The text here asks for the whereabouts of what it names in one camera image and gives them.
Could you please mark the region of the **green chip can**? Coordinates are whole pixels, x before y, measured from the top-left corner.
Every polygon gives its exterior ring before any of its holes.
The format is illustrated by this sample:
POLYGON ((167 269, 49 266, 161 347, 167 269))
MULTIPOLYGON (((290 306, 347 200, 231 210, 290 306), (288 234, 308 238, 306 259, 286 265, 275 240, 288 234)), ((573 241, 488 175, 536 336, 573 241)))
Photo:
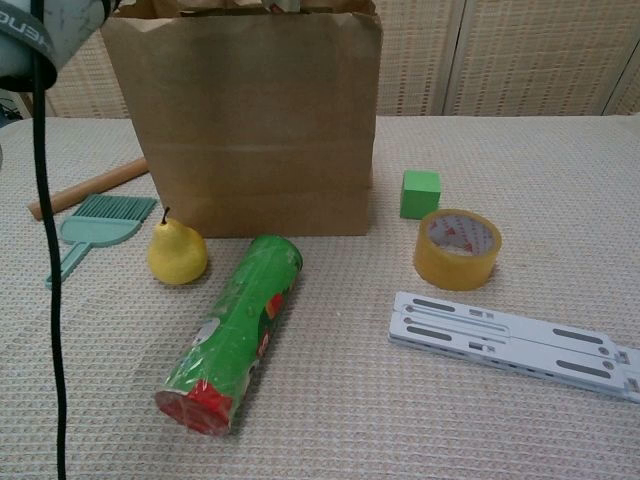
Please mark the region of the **green chip can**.
POLYGON ((254 239, 189 349, 155 394, 160 411, 207 435, 230 431, 303 266, 277 235, 254 239))

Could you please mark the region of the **yellow pear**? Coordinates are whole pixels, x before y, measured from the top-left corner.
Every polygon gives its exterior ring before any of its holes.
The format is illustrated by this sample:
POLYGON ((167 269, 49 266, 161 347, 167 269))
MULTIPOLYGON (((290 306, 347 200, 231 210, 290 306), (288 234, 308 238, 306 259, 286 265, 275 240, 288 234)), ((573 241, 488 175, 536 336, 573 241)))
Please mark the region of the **yellow pear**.
POLYGON ((161 221, 153 228, 147 251, 152 275, 168 285, 184 285, 200 278, 208 264, 203 237, 193 228, 169 216, 165 207, 161 221))

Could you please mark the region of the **green cube block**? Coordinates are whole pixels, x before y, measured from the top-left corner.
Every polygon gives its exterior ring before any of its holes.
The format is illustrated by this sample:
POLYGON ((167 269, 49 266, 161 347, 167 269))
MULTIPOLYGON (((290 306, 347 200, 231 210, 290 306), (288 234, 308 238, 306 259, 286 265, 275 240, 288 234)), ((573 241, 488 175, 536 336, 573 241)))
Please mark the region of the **green cube block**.
POLYGON ((400 217, 421 220, 439 208, 440 175, 435 171, 405 170, 403 174, 400 217))

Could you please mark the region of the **brown paper bag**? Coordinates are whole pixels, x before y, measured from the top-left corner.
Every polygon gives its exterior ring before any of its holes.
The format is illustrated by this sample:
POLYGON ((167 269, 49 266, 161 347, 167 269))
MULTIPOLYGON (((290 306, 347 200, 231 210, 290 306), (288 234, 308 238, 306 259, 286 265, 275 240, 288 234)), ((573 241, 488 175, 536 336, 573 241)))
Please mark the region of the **brown paper bag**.
POLYGON ((206 237, 367 232, 374 0, 135 0, 101 34, 177 220, 206 237))

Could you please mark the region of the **clear packing tape roll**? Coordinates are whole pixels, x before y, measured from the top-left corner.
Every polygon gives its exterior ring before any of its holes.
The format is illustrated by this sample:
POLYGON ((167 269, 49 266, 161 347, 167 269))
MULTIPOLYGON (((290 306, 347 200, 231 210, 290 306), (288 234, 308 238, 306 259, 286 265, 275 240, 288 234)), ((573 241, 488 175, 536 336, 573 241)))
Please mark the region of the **clear packing tape roll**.
POLYGON ((502 236, 486 218, 460 209, 439 209, 419 224, 414 267, 428 283, 452 291, 487 283, 502 247, 502 236))

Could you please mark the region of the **white folding laptop stand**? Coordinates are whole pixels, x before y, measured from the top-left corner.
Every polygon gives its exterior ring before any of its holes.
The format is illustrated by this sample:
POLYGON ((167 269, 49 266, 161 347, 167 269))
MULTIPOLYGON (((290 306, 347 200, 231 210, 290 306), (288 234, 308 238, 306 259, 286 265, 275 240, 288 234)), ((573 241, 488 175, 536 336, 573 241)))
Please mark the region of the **white folding laptop stand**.
POLYGON ((388 337, 640 404, 640 349, 600 332, 398 292, 388 337))

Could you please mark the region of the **teal small brush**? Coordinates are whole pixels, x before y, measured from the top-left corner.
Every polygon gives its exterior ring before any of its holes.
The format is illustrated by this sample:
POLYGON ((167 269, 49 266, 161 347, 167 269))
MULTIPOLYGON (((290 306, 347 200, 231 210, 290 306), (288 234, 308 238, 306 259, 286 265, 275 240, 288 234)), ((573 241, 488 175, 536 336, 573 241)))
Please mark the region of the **teal small brush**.
POLYGON ((58 233, 69 248, 60 260, 64 281, 91 249, 106 248, 131 238, 153 211, 152 197, 91 194, 64 219, 58 233))

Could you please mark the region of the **beige woven tablecloth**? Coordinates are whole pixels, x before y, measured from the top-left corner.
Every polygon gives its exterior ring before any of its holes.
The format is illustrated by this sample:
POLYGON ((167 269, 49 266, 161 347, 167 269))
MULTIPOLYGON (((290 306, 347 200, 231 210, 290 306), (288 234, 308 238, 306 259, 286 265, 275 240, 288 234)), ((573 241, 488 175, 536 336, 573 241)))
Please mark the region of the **beige woven tablecloth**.
POLYGON ((299 238, 303 269, 226 436, 154 395, 248 243, 212 239, 197 282, 146 264, 155 210, 63 286, 68 480, 640 480, 640 405, 388 341, 407 291, 605 333, 640 347, 640 114, 382 117, 364 236, 299 238), (424 282, 407 170, 501 231, 491 280, 424 282))

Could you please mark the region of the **wooden rod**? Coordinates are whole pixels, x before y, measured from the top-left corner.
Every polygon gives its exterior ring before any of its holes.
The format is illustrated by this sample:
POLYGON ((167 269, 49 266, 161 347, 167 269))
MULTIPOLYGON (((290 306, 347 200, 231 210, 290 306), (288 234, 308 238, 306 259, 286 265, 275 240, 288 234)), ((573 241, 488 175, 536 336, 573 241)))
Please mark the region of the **wooden rod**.
POLYGON ((89 195, 100 194, 127 183, 148 172, 144 157, 92 177, 82 183, 68 187, 51 196, 53 213, 59 213, 77 205, 89 195))

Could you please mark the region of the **woven folding screen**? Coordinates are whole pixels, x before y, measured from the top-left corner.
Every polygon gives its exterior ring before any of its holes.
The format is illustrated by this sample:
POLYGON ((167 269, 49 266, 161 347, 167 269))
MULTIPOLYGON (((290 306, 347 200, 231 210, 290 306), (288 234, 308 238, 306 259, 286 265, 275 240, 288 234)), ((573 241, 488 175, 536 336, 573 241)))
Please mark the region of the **woven folding screen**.
MULTIPOLYGON (((119 7, 135 0, 121 0, 119 7)), ((638 81, 640 0, 374 0, 382 26, 376 114, 603 115, 621 113, 629 80, 638 81)), ((130 117, 102 28, 101 38, 130 117)), ((73 103, 96 97, 54 85, 73 103)))

